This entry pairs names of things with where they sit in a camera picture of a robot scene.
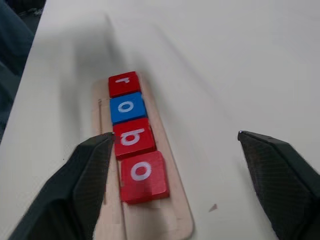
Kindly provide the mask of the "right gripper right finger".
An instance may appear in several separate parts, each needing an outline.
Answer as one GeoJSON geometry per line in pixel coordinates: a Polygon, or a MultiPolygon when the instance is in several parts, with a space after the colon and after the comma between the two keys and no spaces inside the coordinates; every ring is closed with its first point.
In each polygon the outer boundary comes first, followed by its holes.
{"type": "Polygon", "coordinates": [[[239,131],[256,196],[280,240],[320,238],[320,175],[287,142],[239,131]]]}

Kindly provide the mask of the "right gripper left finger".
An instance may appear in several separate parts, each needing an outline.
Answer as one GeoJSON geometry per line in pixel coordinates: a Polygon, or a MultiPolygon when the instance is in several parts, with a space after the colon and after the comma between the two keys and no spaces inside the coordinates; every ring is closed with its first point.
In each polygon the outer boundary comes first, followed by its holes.
{"type": "Polygon", "coordinates": [[[106,191],[115,137],[106,132],[76,146],[39,191],[11,240],[91,240],[106,191]]]}

